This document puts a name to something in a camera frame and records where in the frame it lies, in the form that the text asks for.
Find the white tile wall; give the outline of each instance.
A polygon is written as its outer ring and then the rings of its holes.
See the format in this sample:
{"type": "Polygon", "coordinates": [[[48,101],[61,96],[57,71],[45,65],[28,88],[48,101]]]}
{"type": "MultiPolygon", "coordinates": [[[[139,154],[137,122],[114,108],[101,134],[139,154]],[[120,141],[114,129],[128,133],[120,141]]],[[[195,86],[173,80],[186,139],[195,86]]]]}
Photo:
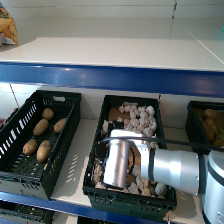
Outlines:
{"type": "MultiPolygon", "coordinates": [[[[175,0],[1,0],[14,18],[171,18],[175,0]]],[[[176,17],[223,17],[223,0],[177,0],[176,17]]]]}
{"type": "Polygon", "coordinates": [[[217,5],[177,5],[175,18],[224,18],[224,3],[217,5]]]}
{"type": "Polygon", "coordinates": [[[17,108],[17,104],[13,93],[0,92],[0,118],[8,118],[15,108],[17,108]]]}
{"type": "Polygon", "coordinates": [[[11,93],[12,90],[10,88],[9,83],[0,83],[0,92],[8,92],[8,93],[11,93]]]}
{"type": "MultiPolygon", "coordinates": [[[[77,92],[82,94],[81,100],[81,118],[97,119],[99,118],[101,106],[105,95],[120,95],[133,96],[158,99],[157,93],[142,93],[142,92],[126,92],[126,91],[112,91],[112,90],[96,90],[83,88],[65,88],[52,86],[38,86],[38,85],[21,85],[12,84],[13,91],[19,106],[21,107],[25,100],[31,96],[37,89],[49,91],[64,91],[77,92]]],[[[7,118],[17,107],[13,94],[10,92],[0,91],[0,118],[7,118]]],[[[194,96],[180,96],[162,94],[160,98],[160,113],[164,126],[185,128],[187,119],[187,105],[190,101],[207,101],[207,102],[221,102],[224,103],[223,98],[209,98],[209,97],[194,97],[194,96]]]]}

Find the brown potato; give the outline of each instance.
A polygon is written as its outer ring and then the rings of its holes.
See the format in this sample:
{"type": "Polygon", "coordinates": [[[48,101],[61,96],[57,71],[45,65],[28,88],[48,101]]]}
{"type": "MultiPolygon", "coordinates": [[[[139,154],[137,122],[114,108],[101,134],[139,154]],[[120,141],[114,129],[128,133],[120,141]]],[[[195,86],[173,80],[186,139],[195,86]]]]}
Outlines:
{"type": "Polygon", "coordinates": [[[59,133],[66,122],[66,118],[61,119],[54,125],[54,132],[59,133]]]}
{"type": "Polygon", "coordinates": [[[46,108],[42,112],[42,118],[43,119],[51,120],[53,117],[54,117],[54,111],[51,110],[50,108],[46,108]]]}
{"type": "Polygon", "coordinates": [[[35,136],[40,136],[42,135],[48,128],[48,120],[47,119],[42,119],[40,120],[37,125],[35,126],[35,128],[33,129],[33,134],[35,136]]]}
{"type": "Polygon", "coordinates": [[[206,138],[211,143],[215,137],[214,131],[207,125],[207,123],[200,116],[198,116],[198,119],[201,123],[202,128],[204,129],[206,138]]]}
{"type": "Polygon", "coordinates": [[[37,141],[35,139],[30,139],[24,146],[23,146],[23,153],[26,156],[31,155],[37,149],[37,141]]]}
{"type": "Polygon", "coordinates": [[[215,125],[215,122],[212,119],[210,119],[210,118],[206,119],[205,123],[214,131],[215,136],[217,136],[219,134],[217,127],[215,125]]]}
{"type": "Polygon", "coordinates": [[[217,116],[217,112],[213,109],[207,109],[204,111],[204,119],[212,119],[212,120],[215,120],[217,116]]]}
{"type": "Polygon", "coordinates": [[[51,152],[51,143],[48,140],[43,141],[37,150],[37,161],[44,162],[51,152]]]}

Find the vegetable crate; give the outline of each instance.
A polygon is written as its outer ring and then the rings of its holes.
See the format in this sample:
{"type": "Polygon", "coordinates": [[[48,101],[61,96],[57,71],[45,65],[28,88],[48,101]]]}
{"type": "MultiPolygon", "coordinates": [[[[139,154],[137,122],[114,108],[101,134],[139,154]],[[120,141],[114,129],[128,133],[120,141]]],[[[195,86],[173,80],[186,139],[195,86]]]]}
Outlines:
{"type": "Polygon", "coordinates": [[[0,216],[8,221],[22,224],[50,224],[54,212],[41,208],[0,201],[0,216]]]}
{"type": "MultiPolygon", "coordinates": [[[[216,111],[223,112],[224,104],[223,103],[211,103],[211,102],[198,102],[191,101],[188,104],[188,118],[186,123],[186,132],[190,142],[202,143],[208,145],[209,141],[206,138],[205,132],[200,124],[200,121],[197,118],[197,115],[203,115],[203,111],[206,109],[213,109],[216,111]]],[[[199,155],[209,154],[209,150],[204,150],[200,148],[194,148],[193,151],[199,155]]]]}
{"type": "Polygon", "coordinates": [[[0,191],[49,199],[80,120],[79,93],[36,91],[0,130],[0,191]],[[42,111],[50,108],[54,117],[48,129],[35,137],[38,145],[49,140],[52,146],[48,159],[40,163],[36,152],[23,154],[23,146],[33,136],[33,129],[42,119],[42,111]],[[54,124],[67,118],[59,134],[54,124]]]}
{"type": "MultiPolygon", "coordinates": [[[[92,145],[89,162],[86,168],[83,192],[88,195],[91,205],[94,209],[131,215],[138,218],[162,221],[169,210],[176,207],[176,192],[174,188],[167,186],[166,199],[155,198],[142,195],[127,194],[118,191],[97,189],[91,186],[91,175],[94,169],[95,148],[99,141],[102,140],[101,129],[104,120],[108,120],[109,111],[113,107],[119,107],[124,102],[137,103],[138,106],[153,106],[155,109],[155,119],[157,122],[157,136],[164,138],[163,127],[160,117],[159,104],[156,99],[146,99],[125,96],[110,96],[104,98],[101,114],[92,145]]],[[[161,149],[166,149],[165,144],[159,144],[161,149]]]]}

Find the crate handle hole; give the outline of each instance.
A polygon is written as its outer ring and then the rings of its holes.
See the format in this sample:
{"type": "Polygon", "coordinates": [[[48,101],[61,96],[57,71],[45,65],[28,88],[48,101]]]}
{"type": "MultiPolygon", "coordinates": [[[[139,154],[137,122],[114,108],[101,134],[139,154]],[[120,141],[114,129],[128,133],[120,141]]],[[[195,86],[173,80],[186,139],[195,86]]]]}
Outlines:
{"type": "Polygon", "coordinates": [[[11,130],[10,132],[11,132],[11,135],[12,135],[13,139],[16,140],[15,132],[13,130],[11,130]]]}
{"type": "Polygon", "coordinates": [[[20,127],[21,127],[22,129],[24,129],[24,126],[23,126],[23,123],[22,123],[21,120],[19,120],[19,124],[20,124],[20,127]]]}
{"type": "Polygon", "coordinates": [[[20,131],[19,131],[19,129],[18,129],[18,128],[16,128],[16,130],[17,130],[18,134],[20,134],[20,131]]]}
{"type": "Polygon", "coordinates": [[[2,147],[0,147],[0,151],[1,151],[2,155],[5,154],[5,152],[3,151],[2,147]]]}
{"type": "Polygon", "coordinates": [[[59,101],[59,102],[65,102],[65,98],[63,96],[62,97],[53,96],[53,100],[54,101],[59,101]]]}

